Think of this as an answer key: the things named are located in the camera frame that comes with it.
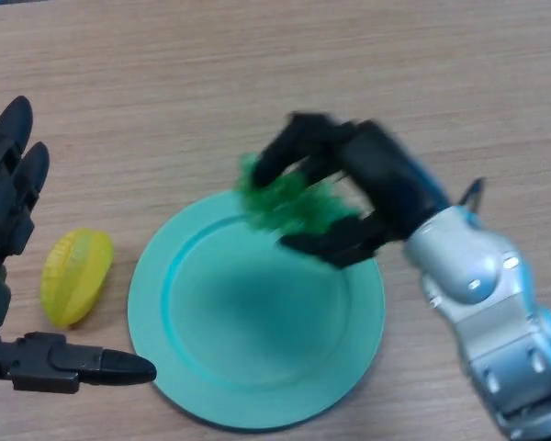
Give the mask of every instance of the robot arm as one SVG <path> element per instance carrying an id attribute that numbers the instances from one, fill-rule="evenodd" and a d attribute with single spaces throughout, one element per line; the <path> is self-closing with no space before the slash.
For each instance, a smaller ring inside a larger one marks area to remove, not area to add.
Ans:
<path id="1" fill-rule="evenodd" d="M 536 304 L 530 267 L 475 215 L 482 180 L 458 204 L 372 121 L 338 124 L 294 114 L 254 170 L 269 185 L 296 164 L 310 183 L 343 173 L 374 210 L 335 222 L 324 235 L 284 236 L 284 246 L 338 268 L 403 243 L 422 291 L 452 331 L 463 373 L 510 440 L 551 439 L 551 311 Z"/>
<path id="2" fill-rule="evenodd" d="M 30 213 L 49 171 L 42 142 L 27 146 L 32 111 L 19 96 L 0 116 L 0 327 L 10 304 L 4 262 L 22 254 L 34 224 Z M 61 334 L 30 333 L 14 343 L 0 339 L 0 379 L 15 390 L 76 393 L 81 383 L 129 385 L 153 381 L 155 366 L 133 354 L 98 346 L 70 345 Z"/>

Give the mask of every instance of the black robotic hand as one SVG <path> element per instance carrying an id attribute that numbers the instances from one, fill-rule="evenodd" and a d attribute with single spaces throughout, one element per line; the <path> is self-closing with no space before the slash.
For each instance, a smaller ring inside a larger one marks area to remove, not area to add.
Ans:
<path id="1" fill-rule="evenodd" d="M 30 213 L 47 178 L 47 147 L 38 142 L 23 155 L 32 110 L 19 96 L 0 116 L 0 327 L 10 304 L 4 262 L 22 254 L 34 230 Z M 148 360 L 99 346 L 70 345 L 61 334 L 30 333 L 14 343 L 0 339 L 0 379 L 15 390 L 75 393 L 80 383 L 129 385 L 153 381 Z"/>
<path id="2" fill-rule="evenodd" d="M 296 234 L 280 241 L 340 268 L 371 258 L 385 243 L 408 239 L 451 205 L 431 175 L 374 121 L 336 123 L 326 114 L 292 114 L 262 152 L 253 181 L 268 186 L 294 164 L 311 184 L 336 173 L 348 176 L 374 208 L 363 218 L 336 221 L 323 235 Z M 474 182 L 459 203 L 477 205 L 482 182 Z"/>

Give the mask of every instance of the green plastic toy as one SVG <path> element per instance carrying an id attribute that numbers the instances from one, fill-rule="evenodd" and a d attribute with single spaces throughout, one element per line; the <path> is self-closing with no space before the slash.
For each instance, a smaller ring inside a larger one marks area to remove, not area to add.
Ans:
<path id="1" fill-rule="evenodd" d="M 308 186 L 295 171 L 281 175 L 270 186 L 257 188 L 252 182 L 256 155 L 246 154 L 240 163 L 241 177 L 236 190 L 256 230 L 279 231 L 283 234 L 322 234 L 331 224 L 358 209 L 344 204 L 327 181 Z"/>

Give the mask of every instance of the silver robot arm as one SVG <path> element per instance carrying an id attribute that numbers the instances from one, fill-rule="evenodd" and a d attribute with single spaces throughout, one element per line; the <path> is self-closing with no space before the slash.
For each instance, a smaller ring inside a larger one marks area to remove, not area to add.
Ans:
<path id="1" fill-rule="evenodd" d="M 321 235 L 280 243 L 338 268 L 404 244 L 422 291 L 452 331 L 464 374 L 501 433 L 512 441 L 551 441 L 551 311 L 539 306 L 531 269 L 507 238 L 475 214 L 478 180 L 453 204 L 433 176 L 374 121 L 336 123 L 295 113 L 253 170 L 258 187 L 289 166 L 310 185 L 348 177 L 373 211 L 334 222 Z"/>
<path id="2" fill-rule="evenodd" d="M 451 207 L 405 242 L 422 291 L 457 343 L 461 369 L 504 436 L 551 438 L 551 311 L 505 237 Z"/>

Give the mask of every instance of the table surface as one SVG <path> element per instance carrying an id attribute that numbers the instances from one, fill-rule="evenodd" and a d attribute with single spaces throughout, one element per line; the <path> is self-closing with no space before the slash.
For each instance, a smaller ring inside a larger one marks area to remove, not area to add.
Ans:
<path id="1" fill-rule="evenodd" d="M 51 173 L 4 338 L 52 328 L 47 252 L 71 228 L 109 231 L 117 260 L 75 343 L 131 350 L 132 271 L 185 205 L 229 188 L 292 110 L 380 119 L 457 197 L 489 180 L 482 217 L 534 265 L 551 307 L 551 0 L 109 0 L 0 6 L 0 111 L 26 95 Z M 374 375 L 320 418 L 249 440 L 472 441 L 500 437 L 397 246 L 379 256 L 388 324 Z M 75 396 L 0 382 L 0 441 L 239 439 L 195 423 L 153 387 Z"/>

